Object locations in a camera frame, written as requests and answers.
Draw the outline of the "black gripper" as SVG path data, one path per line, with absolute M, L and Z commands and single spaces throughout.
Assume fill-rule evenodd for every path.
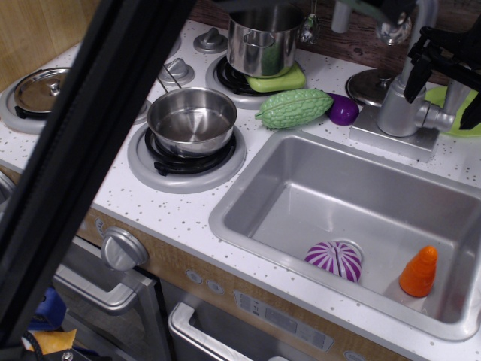
M 408 53 L 408 80 L 404 98 L 411 104 L 434 71 L 466 85 L 461 88 L 462 104 L 480 85 L 480 20 L 466 32 L 436 29 L 437 1 L 419 1 L 414 34 Z M 471 130 L 480 123 L 480 91 L 464 107 L 460 130 Z

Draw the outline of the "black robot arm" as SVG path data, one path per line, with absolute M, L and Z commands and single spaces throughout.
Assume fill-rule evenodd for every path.
M 1 346 L 21 335 L 75 235 L 140 242 L 149 273 L 318 360 L 480 358 L 480 145 L 433 171 L 318 126 L 237 118 L 239 148 L 187 190 L 135 177 L 135 123 L 191 1 L 103 1 L 42 133 L 2 127 L 20 174 L 1 221 Z

